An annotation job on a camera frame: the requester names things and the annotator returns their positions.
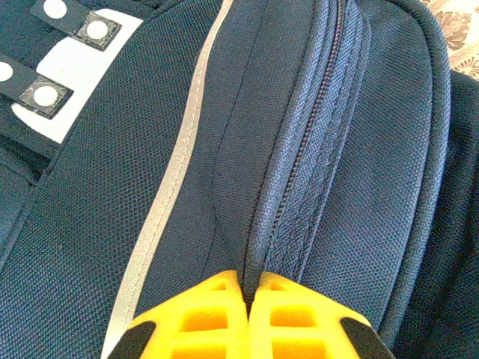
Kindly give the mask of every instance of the white circle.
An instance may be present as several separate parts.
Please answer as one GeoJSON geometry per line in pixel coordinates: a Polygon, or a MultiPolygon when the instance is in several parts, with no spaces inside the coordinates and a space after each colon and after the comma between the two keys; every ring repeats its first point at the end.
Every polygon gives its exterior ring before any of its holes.
{"type": "Polygon", "coordinates": [[[57,100],[57,97],[57,90],[51,86],[43,86],[42,88],[38,88],[33,94],[35,102],[43,107],[53,105],[57,100]]]}
{"type": "Polygon", "coordinates": [[[12,66],[6,62],[0,62],[0,82],[7,81],[13,76],[12,66]]]}
{"type": "Polygon", "coordinates": [[[93,21],[87,27],[87,34],[95,40],[103,39],[108,34],[108,26],[103,21],[93,21]]]}
{"type": "Polygon", "coordinates": [[[67,13],[67,6],[62,0],[46,0],[43,9],[52,19],[61,19],[67,13]]]}

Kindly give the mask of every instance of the zipper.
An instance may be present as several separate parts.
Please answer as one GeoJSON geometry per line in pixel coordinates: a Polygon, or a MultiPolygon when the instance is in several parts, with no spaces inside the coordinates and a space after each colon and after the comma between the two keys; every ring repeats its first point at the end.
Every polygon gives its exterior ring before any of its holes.
{"type": "Polygon", "coordinates": [[[286,201],[290,195],[291,188],[293,186],[293,181],[296,176],[296,172],[298,171],[299,163],[301,162],[302,155],[305,151],[306,144],[308,143],[309,135],[311,134],[311,128],[313,126],[314,118],[317,115],[318,109],[320,107],[321,102],[323,101],[323,97],[325,96],[326,90],[329,87],[332,78],[332,72],[335,69],[336,59],[338,58],[339,47],[341,44],[341,35],[343,33],[344,27],[344,2],[346,0],[338,0],[338,18],[336,20],[336,27],[335,27],[335,35],[333,37],[331,52],[329,53],[328,63],[326,65],[326,69],[324,71],[323,80],[321,81],[321,86],[314,100],[313,110],[311,112],[311,116],[308,119],[308,123],[306,124],[305,134],[302,137],[301,145],[299,146],[298,153],[296,154],[296,158],[294,160],[293,169],[291,170],[290,177],[288,178],[286,189],[284,190],[283,197],[281,202],[279,203],[278,211],[276,212],[275,220],[272,224],[272,229],[269,237],[272,239],[276,228],[279,223],[279,219],[281,218],[281,214],[283,213],[284,206],[286,205],[286,201]]]}

